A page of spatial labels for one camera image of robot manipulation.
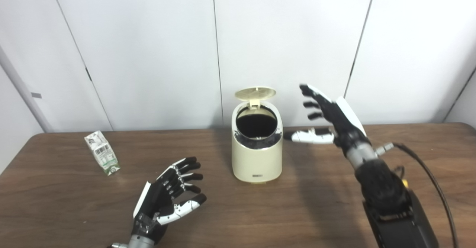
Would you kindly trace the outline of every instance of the black finger segment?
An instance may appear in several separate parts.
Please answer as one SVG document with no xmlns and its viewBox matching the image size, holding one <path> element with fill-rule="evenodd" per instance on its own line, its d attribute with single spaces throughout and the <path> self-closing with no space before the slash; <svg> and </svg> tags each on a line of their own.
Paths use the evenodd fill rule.
<svg viewBox="0 0 476 248">
<path fill-rule="evenodd" d="M 314 92 L 308 87 L 308 85 L 299 85 L 302 95 L 306 97 L 311 97 L 314 95 Z"/>
<path fill-rule="evenodd" d="M 182 161 L 176 162 L 175 166 L 177 166 L 177 168 L 182 168 L 185 165 L 189 165 L 189 164 L 196 163 L 196 162 L 197 162 L 197 157 L 187 157 L 187 158 L 182 159 Z"/>
<path fill-rule="evenodd" d="M 202 174 L 191 174 L 191 175 L 184 175 L 182 176 L 182 179 L 184 182 L 190 181 L 190 180 L 203 180 L 203 175 Z"/>
<path fill-rule="evenodd" d="M 202 190 L 197 187 L 196 185 L 185 185 L 185 190 L 194 192 L 194 193 L 200 193 Z"/>
<path fill-rule="evenodd" d="M 309 120 L 314 120 L 314 119 L 321 118 L 321 117 L 322 117 L 321 112 L 313 112 L 313 113 L 308 115 Z"/>
<path fill-rule="evenodd" d="M 293 139 L 293 135 L 296 131 L 289 131 L 289 132 L 284 132 L 283 134 L 283 138 L 285 140 L 292 140 Z"/>
<path fill-rule="evenodd" d="M 315 107 L 316 109 L 320 108 L 319 104 L 317 104 L 316 102 L 312 102 L 312 101 L 303 102 L 302 105 L 304 107 Z"/>
<path fill-rule="evenodd" d="M 201 166 L 200 163 L 196 162 L 196 163 L 193 163 L 193 164 L 185 165 L 184 167 L 180 168 L 178 171 L 183 175 L 183 174 L 187 173 L 190 170 L 195 170 L 195 169 L 200 168 L 200 166 Z"/>
<path fill-rule="evenodd" d="M 205 194 L 201 193 L 201 194 L 196 195 L 195 197 L 193 197 L 189 200 L 181 201 L 180 206 L 183 206 L 184 204 L 186 204 L 189 201 L 195 201 L 195 202 L 198 202 L 200 205 L 202 205 L 206 200 L 207 200 L 207 196 L 205 196 Z"/>
</svg>

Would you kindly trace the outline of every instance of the trash can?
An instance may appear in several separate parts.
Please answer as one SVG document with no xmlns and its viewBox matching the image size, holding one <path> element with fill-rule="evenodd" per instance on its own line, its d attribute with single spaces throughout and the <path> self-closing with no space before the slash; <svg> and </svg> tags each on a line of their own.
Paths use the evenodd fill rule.
<svg viewBox="0 0 476 248">
<path fill-rule="evenodd" d="M 274 180 L 282 171 L 283 124 L 276 107 L 264 101 L 276 94 L 268 87 L 240 90 L 244 101 L 233 111 L 231 161 L 233 173 L 244 182 Z"/>
</svg>

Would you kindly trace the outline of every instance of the robotic finger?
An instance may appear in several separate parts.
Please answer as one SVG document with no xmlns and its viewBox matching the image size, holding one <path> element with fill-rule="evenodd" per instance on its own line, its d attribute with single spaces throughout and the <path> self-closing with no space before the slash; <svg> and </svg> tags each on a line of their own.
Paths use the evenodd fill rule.
<svg viewBox="0 0 476 248">
<path fill-rule="evenodd" d="M 114 248 L 153 248 L 164 236 L 168 224 L 202 205 L 207 197 L 200 194 L 201 189 L 186 183 L 202 180 L 203 175 L 186 174 L 189 170 L 200 168 L 196 157 L 187 157 L 170 165 L 155 182 L 146 182 L 134 209 L 134 225 L 128 245 L 113 243 Z M 195 197 L 174 204 L 173 200 L 185 191 L 199 193 Z"/>
<path fill-rule="evenodd" d="M 165 226 L 168 223 L 179 220 L 180 218 L 196 210 L 207 200 L 207 196 L 204 194 L 196 195 L 195 197 L 182 201 L 180 204 L 174 204 L 174 213 L 167 216 L 159 216 L 156 218 L 158 224 Z"/>
<path fill-rule="evenodd" d="M 293 142 L 311 144 L 332 144 L 335 138 L 329 128 L 311 128 L 308 131 L 285 132 L 283 137 Z"/>
</svg>

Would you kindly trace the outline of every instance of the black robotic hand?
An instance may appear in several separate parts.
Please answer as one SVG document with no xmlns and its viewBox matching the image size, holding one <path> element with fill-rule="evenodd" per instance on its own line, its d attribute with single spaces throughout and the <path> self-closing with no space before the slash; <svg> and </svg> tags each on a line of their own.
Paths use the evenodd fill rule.
<svg viewBox="0 0 476 248">
<path fill-rule="evenodd" d="M 315 101 L 304 102 L 321 112 L 309 119 L 323 117 L 334 132 L 311 128 L 284 133 L 284 139 L 313 144 L 334 143 L 355 170 L 361 185 L 364 210 L 380 248 L 436 248 L 438 241 L 417 196 L 379 157 L 387 148 L 374 150 L 362 124 L 343 97 L 330 100 L 310 85 L 300 85 L 302 94 Z"/>
<path fill-rule="evenodd" d="M 187 157 L 170 165 L 152 184 L 146 182 L 136 208 L 129 245 L 114 243 L 113 248 L 151 248 L 164 236 L 169 223 L 179 220 L 202 205 L 207 197 L 190 180 L 202 180 L 203 175 L 187 173 L 200 168 L 195 157 Z M 195 197 L 174 203 L 185 191 Z"/>
<path fill-rule="evenodd" d="M 304 102 L 304 107 L 315 108 L 321 111 L 309 114 L 308 118 L 310 120 L 320 117 L 325 118 L 334 126 L 334 132 L 328 128 L 311 128 L 307 132 L 287 132 L 284 134 L 285 139 L 313 144 L 335 143 L 338 147 L 342 148 L 344 155 L 356 142 L 370 144 L 362 124 L 343 97 L 332 101 L 321 91 L 310 85 L 300 85 L 299 88 L 301 88 L 304 96 L 315 100 Z"/>
</svg>

